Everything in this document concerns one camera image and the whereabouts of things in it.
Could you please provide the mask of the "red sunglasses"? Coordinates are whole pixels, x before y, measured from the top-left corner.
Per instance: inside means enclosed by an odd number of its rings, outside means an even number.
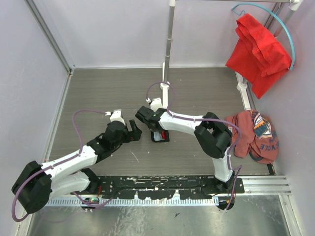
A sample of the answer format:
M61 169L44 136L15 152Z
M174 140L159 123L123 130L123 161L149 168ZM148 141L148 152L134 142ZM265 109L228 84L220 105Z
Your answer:
M166 140L166 133L165 133L165 131L162 131L161 137L162 137L163 140Z

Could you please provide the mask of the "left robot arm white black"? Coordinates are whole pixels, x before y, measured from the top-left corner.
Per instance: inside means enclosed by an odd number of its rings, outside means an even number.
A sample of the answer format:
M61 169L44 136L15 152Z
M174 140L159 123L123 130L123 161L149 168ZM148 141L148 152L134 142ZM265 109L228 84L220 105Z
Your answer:
M129 123L130 130L122 122L112 121L105 132L79 150L54 161L28 163L12 186L14 202L19 202L26 213L32 214L50 199L70 192L96 193L99 179L89 166L110 157L122 144L140 140L142 131L134 120Z

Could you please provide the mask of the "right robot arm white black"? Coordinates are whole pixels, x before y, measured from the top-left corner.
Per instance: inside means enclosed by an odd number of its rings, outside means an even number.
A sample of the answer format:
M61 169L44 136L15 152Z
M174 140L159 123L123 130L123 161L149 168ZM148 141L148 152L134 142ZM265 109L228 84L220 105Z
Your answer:
M137 111L135 117L152 132L177 131L194 136L204 153L212 159L217 190L226 194L235 187L237 175L230 163L234 144L228 128L232 123L219 119L211 112L204 116L189 116L164 108L153 111L145 106Z

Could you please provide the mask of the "light blue cleaning cloth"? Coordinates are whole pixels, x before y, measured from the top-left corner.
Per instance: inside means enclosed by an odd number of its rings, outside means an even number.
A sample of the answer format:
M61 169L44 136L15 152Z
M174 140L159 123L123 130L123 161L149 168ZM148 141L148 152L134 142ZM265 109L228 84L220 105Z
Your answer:
M160 133L154 132L153 134L154 134L154 140L155 140L155 141L160 141L160 140L162 140L162 137L161 137L161 134L160 134Z

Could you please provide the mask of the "black sunglasses case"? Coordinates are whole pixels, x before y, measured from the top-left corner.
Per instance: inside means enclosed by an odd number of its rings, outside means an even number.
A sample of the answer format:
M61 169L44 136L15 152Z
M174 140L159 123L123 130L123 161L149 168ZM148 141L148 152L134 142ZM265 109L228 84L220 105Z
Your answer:
M169 142L169 132L167 130L163 130L161 133L151 131L151 140L154 143Z

